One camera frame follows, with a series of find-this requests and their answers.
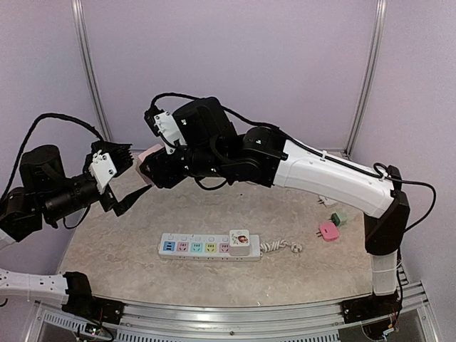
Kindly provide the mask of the pink flat plug adapter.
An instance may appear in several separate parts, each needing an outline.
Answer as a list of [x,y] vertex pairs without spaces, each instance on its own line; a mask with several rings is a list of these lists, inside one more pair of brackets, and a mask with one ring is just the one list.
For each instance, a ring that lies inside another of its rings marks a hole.
[[332,242],[340,237],[340,232],[333,222],[325,222],[319,226],[316,236],[325,242]]

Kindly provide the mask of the front aluminium rail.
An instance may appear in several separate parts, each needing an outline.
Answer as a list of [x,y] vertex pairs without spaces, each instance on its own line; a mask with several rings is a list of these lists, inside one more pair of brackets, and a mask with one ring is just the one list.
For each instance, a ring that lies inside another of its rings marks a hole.
[[[421,283],[403,285],[403,309],[387,341],[439,341]],[[284,306],[209,308],[126,301],[117,341],[372,341],[364,330],[387,316],[345,323],[339,300]],[[25,341],[75,341],[84,319],[35,304]]]

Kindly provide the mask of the aluminium frame post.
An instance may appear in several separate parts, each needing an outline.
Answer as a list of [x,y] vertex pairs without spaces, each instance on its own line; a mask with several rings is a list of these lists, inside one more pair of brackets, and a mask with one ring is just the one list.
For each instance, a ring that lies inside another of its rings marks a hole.
[[101,135],[110,142],[113,142],[113,134],[111,132],[107,116],[104,111],[103,102],[100,96],[98,81],[95,74],[95,68],[90,52],[90,43],[88,37],[88,29],[86,27],[85,13],[83,2],[81,0],[71,0],[71,9],[73,13],[73,21],[78,39],[78,46],[81,54],[81,61],[85,73],[85,79],[88,86],[88,91],[95,111],[95,118],[100,128]]
[[355,116],[352,122],[348,141],[345,147],[345,155],[350,158],[355,150],[356,142],[361,131],[366,108],[368,105],[370,91],[375,78],[375,70],[378,62],[378,55],[383,38],[383,30],[385,26],[385,18],[387,12],[387,1],[377,0],[375,8],[375,18],[373,22],[373,30],[370,38],[366,68],[361,83],[361,92],[356,104]]

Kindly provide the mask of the white cube socket adapter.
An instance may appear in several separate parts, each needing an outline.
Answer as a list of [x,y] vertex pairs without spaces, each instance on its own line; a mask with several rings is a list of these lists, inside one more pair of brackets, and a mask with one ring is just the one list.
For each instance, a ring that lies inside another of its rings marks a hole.
[[233,257],[245,257],[250,253],[250,235],[248,229],[229,231],[229,254]]

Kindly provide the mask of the left aluminium frame post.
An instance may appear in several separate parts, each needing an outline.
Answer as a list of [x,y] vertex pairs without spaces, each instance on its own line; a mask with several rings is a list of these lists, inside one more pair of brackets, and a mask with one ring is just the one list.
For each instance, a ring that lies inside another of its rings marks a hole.
[[100,128],[101,135],[110,142],[113,142],[113,134],[111,132],[107,116],[104,111],[103,102],[100,96],[98,81],[95,74],[95,68],[90,52],[90,43],[88,37],[88,29],[86,27],[85,13],[83,2],[81,0],[71,0],[71,9],[73,13],[73,21],[78,39],[78,46],[81,54],[81,61],[85,73],[85,79],[88,86],[88,91],[95,111],[95,118]]

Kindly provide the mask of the pink cube socket adapter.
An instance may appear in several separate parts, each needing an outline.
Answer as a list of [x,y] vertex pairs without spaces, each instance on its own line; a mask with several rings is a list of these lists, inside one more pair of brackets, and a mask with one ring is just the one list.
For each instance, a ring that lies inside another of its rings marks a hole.
[[152,183],[152,180],[147,175],[144,175],[140,168],[145,164],[146,157],[153,154],[154,152],[159,151],[161,148],[162,148],[161,144],[153,145],[152,147],[148,148],[144,152],[139,153],[136,157],[136,166],[135,166],[136,172],[139,174],[139,176],[142,178],[143,182],[146,185],[154,186],[154,184]]

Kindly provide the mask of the white multicolour power strip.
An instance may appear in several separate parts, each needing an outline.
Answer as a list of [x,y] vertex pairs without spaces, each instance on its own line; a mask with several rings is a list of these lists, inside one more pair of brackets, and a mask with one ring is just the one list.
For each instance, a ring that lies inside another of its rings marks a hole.
[[163,259],[190,261],[259,261],[261,259],[258,235],[244,234],[247,248],[231,250],[230,234],[163,233],[157,252]]

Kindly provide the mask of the white flat plug adapter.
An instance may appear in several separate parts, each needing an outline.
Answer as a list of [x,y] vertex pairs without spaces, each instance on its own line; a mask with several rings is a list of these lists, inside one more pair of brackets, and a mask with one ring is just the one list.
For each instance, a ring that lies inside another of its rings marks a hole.
[[318,202],[323,204],[326,208],[335,207],[338,204],[338,201],[321,195],[318,196]]

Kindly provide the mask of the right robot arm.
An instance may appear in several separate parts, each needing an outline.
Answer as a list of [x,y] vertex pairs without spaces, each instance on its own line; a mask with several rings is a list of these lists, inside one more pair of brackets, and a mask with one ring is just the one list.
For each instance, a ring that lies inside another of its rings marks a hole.
[[322,195],[362,211],[365,248],[372,261],[373,290],[341,304],[347,323],[398,315],[402,294],[396,264],[410,215],[398,168],[375,173],[304,145],[278,127],[250,123],[239,134],[231,110],[214,97],[190,98],[169,113],[151,105],[145,122],[164,145],[145,158],[141,173],[159,188],[184,179],[222,178],[227,184],[252,182]]

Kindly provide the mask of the right aluminium frame post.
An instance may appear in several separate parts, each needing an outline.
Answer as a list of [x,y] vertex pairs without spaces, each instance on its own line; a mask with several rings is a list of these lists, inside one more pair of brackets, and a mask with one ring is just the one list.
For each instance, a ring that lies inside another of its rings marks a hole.
[[348,141],[345,147],[345,155],[350,158],[355,150],[356,142],[361,131],[366,108],[368,105],[370,91],[375,78],[375,70],[378,62],[378,55],[383,38],[383,30],[385,26],[385,18],[387,12],[387,1],[377,0],[375,8],[375,18],[373,22],[373,30],[370,38],[366,68],[361,83],[361,92],[356,104],[355,116],[352,122]]

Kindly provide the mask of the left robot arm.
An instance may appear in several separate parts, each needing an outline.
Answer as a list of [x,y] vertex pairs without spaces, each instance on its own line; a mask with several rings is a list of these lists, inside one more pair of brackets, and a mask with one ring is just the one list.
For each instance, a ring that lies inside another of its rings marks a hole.
[[[125,214],[146,193],[146,185],[118,201],[110,181],[133,166],[129,144],[95,141],[81,174],[67,177],[60,150],[42,145],[20,155],[15,167],[22,185],[1,198],[1,247],[23,241],[44,224],[58,228],[67,216],[99,203],[105,212]],[[50,276],[1,270],[1,296],[24,296],[58,304],[66,313],[101,323],[120,323],[125,304],[92,293],[78,271]]]

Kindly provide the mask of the green plug adapter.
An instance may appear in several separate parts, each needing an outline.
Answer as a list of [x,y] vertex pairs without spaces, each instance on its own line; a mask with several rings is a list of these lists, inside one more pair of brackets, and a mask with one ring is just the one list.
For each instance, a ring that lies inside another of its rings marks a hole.
[[334,212],[330,216],[330,221],[336,226],[336,227],[342,227],[347,224],[348,218],[345,213],[342,212]]

